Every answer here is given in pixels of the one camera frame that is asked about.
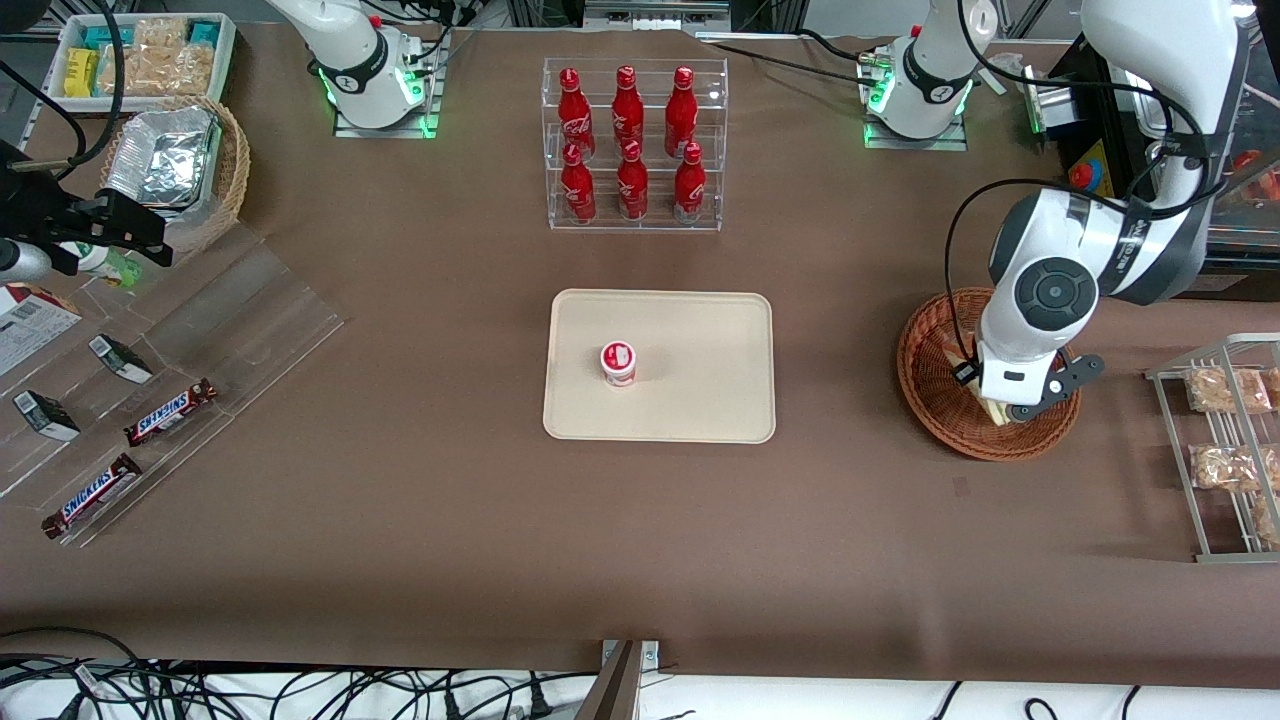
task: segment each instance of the clear acrylic shelf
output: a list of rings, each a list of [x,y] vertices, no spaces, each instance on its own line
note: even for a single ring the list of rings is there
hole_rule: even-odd
[[[644,100],[644,164],[649,168],[649,213],[640,220],[627,220],[618,211],[617,170],[621,156],[613,138],[613,96],[617,70],[631,65],[636,88]],[[694,70],[694,96],[698,99],[695,140],[703,146],[707,170],[705,201],[692,225],[676,222],[675,176],[680,160],[663,150],[667,99],[676,68]],[[559,73],[577,70],[582,94],[591,105],[595,155],[586,163],[595,186],[596,217],[580,225],[564,202],[559,174],[564,147],[559,124]],[[724,219],[724,158],[728,138],[728,61],[727,60],[652,60],[609,58],[547,58],[543,64],[543,158],[547,168],[547,220],[553,228],[582,232],[716,232]]]
[[[46,287],[68,297],[82,319],[0,375],[0,502],[31,510],[32,533],[122,452],[142,469],[125,491],[60,537],[63,544],[84,546],[97,537],[342,325],[243,225],[173,268],[146,265],[145,272],[127,291],[79,275],[50,278]],[[134,384],[102,365],[88,348],[99,333],[138,354],[151,379]],[[128,447],[125,427],[201,378],[218,389],[216,400],[146,445]],[[13,406],[13,396],[26,389],[61,402],[81,434],[67,443],[36,434]]]

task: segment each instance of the coca-cola bottle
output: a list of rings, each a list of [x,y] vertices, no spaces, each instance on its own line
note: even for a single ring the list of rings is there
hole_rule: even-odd
[[[639,220],[649,211],[649,168],[640,160],[640,143],[635,140],[622,146],[618,211],[628,220]]]
[[[676,222],[691,225],[698,222],[703,210],[703,190],[707,184],[707,170],[703,169],[703,147],[690,141],[685,145],[685,161],[676,169]]]
[[[694,70],[685,65],[676,68],[676,87],[667,100],[667,155],[681,158],[685,145],[694,138],[698,127],[698,99],[694,97]]]
[[[582,151],[582,160],[590,160],[595,154],[595,136],[591,135],[591,104],[582,95],[582,83],[577,70],[561,70],[561,128],[564,142],[576,145]]]
[[[632,140],[644,143],[644,100],[636,91],[636,70],[631,65],[618,68],[618,92],[613,96],[613,136],[618,147]]]
[[[572,214],[570,220],[579,225],[591,222],[595,217],[595,186],[591,182],[591,170],[582,164],[582,150],[577,145],[564,146],[561,184],[564,186],[564,201]]]

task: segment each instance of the brown table surface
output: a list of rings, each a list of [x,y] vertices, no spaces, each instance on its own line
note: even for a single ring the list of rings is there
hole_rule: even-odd
[[[602,638],[643,637],[684,673],[1280,687],[1280,568],[1190,562],[1138,374],[1275,331],[1275,306],[1105,301],[1075,346],[1108,373],[1029,464],[954,455],[900,397],[897,336],[942,290],[956,205],[1057,172],[1028,150],[1016,92],[974,94],[969,152],[868,151],[847,83],[731,55],[724,231],[562,234],[543,58],[719,51],[673,32],[485,32],[449,68],[438,138],[352,141],[329,136],[291,27],[243,36],[242,217],[347,325],[88,548],[0,503],[4,626],[96,628],[147,657],[588,669]],[[849,69],[812,45],[753,47]],[[28,150],[68,138],[44,113]],[[1021,192],[972,209],[959,284],[988,283]],[[549,438],[548,319],[571,287],[763,293],[777,434]]]

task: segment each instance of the snickers bar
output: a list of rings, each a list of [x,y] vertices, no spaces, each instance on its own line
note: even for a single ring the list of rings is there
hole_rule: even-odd
[[[209,383],[209,378],[182,391],[182,395],[161,405],[155,413],[138,420],[133,425],[124,428],[124,437],[129,439],[129,447],[138,447],[155,436],[173,428],[183,418],[195,413],[201,405],[218,397],[218,391]]]
[[[120,491],[133,484],[133,480],[138,479],[141,474],[142,470],[138,469],[138,465],[128,455],[120,454],[105,473],[99,475],[87,488],[76,493],[76,497],[61,510],[45,518],[40,529],[45,530],[45,536],[50,538],[63,536],[73,524],[92,518],[96,514],[96,506],[119,495]]]

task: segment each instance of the woven basket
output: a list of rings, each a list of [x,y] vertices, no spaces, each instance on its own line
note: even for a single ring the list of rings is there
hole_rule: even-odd
[[[236,224],[241,205],[244,202],[244,190],[248,187],[248,140],[236,117],[224,105],[202,96],[170,97],[160,104],[161,110],[180,110],[198,106],[215,113],[223,122],[223,138],[218,146],[218,169],[214,177],[214,197],[218,205],[207,220],[182,232],[166,232],[165,242],[178,252],[202,250],[223,236]],[[118,129],[106,149],[106,164],[102,165],[102,184],[111,172],[115,151],[120,147],[123,129]]]
[[[973,332],[992,296],[991,288],[955,293],[964,332]],[[979,460],[1029,460],[1048,452],[1075,424],[1080,391],[1029,423],[996,427],[969,388],[951,375],[943,347],[955,345],[947,296],[929,300],[906,322],[897,345],[897,380],[925,429],[951,448]]]

